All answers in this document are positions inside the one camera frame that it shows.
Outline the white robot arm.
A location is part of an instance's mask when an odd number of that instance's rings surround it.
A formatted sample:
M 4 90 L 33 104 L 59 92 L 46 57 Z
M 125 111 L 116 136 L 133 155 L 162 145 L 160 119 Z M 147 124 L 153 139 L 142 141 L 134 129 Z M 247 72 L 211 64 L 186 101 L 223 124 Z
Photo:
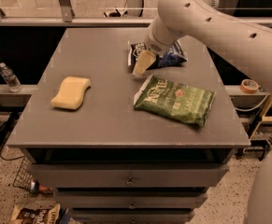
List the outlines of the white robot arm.
M 174 42 L 189 35 L 272 95 L 272 29 L 221 13 L 215 0 L 159 0 L 134 73 L 144 73 Z M 254 179 L 244 224 L 272 224 L 272 150 Z

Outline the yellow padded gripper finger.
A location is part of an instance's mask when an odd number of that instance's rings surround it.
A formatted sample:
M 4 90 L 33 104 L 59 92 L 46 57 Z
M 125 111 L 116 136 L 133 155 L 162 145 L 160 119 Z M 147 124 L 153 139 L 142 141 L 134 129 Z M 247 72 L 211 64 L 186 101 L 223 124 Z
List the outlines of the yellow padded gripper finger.
M 144 50 L 138 56 L 133 70 L 135 76 L 143 75 L 146 70 L 156 61 L 156 55 L 150 50 Z

